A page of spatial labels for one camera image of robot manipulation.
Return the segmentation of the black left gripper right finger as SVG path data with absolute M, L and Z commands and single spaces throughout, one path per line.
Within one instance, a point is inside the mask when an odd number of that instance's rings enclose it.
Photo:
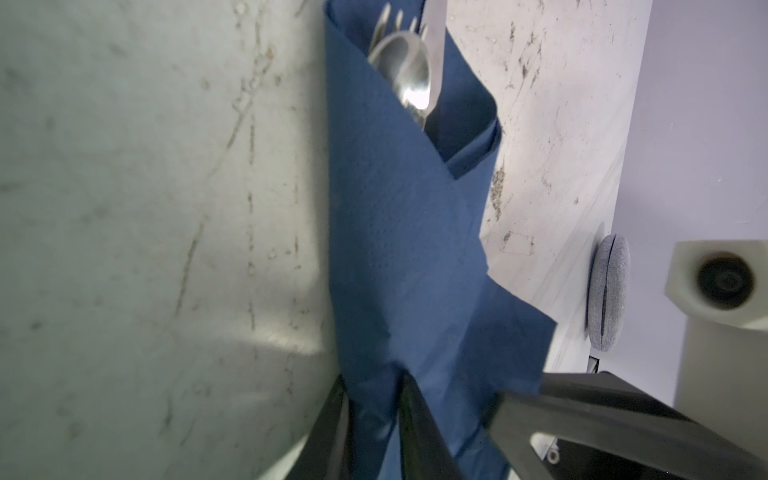
M 405 480 L 463 479 L 416 380 L 404 373 L 397 400 L 401 474 Z

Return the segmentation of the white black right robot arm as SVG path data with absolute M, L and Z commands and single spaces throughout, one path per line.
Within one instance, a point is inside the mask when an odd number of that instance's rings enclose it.
M 519 478 L 551 478 L 560 442 L 681 479 L 766 477 L 766 242 L 680 242 L 665 292 L 687 318 L 672 406 L 607 372 L 548 373 L 489 424 Z

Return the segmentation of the silver fork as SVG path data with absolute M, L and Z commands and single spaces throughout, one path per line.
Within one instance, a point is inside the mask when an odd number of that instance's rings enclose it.
M 407 28 L 405 28 L 404 20 L 405 15 L 402 9 L 392 14 L 392 5 L 389 2 L 385 3 L 375 23 L 368 47 L 368 54 L 371 54 L 388 34 L 408 31 L 418 35 L 422 40 L 426 39 L 429 31 L 427 23 L 418 17 L 413 17 Z

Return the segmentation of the silver table knife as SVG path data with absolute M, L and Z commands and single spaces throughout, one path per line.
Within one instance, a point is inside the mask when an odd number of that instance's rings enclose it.
M 419 32 L 427 47 L 431 73 L 427 114 L 434 111 L 442 90 L 447 4 L 447 0 L 425 0 L 422 5 Z

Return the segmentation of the silver spoon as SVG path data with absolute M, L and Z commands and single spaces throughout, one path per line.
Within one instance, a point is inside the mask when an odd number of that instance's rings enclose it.
M 424 129 L 431 93 L 431 66 L 424 41 L 410 31 L 394 32 L 368 55 L 401 106 Z

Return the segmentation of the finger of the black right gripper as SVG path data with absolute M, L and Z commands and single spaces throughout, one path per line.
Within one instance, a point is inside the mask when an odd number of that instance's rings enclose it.
M 581 444 L 682 479 L 764 479 L 765 460 L 609 373 L 547 373 L 538 394 L 503 392 L 488 433 L 521 479 L 552 473 L 536 434 Z

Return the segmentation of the dark blue paper napkin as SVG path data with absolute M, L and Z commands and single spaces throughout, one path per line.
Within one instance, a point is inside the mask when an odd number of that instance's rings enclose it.
M 447 38 L 437 130 L 423 131 L 366 58 L 382 7 L 324 7 L 329 285 L 350 473 L 400 477 L 396 397 L 409 373 L 463 476 L 504 479 L 482 419 L 498 392 L 538 391 L 555 324 L 488 273 L 479 234 L 502 141 L 493 96 Z

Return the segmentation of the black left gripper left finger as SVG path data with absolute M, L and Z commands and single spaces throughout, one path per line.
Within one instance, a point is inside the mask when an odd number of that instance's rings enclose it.
M 347 480 L 350 401 L 343 380 L 335 380 L 286 480 Z

